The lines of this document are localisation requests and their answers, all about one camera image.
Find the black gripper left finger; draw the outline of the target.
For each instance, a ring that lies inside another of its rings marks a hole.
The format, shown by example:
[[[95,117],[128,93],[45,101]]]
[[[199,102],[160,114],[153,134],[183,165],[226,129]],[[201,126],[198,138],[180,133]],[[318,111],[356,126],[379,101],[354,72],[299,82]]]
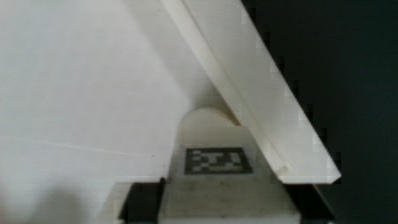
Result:
[[[166,178],[132,184],[118,219],[121,224],[158,224]]]

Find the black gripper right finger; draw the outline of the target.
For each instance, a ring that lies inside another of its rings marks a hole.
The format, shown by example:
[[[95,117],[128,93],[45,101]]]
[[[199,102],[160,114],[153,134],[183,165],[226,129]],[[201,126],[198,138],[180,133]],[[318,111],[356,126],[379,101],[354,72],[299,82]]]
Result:
[[[336,224],[336,215],[313,184],[286,184],[285,189],[301,212],[301,224]]]

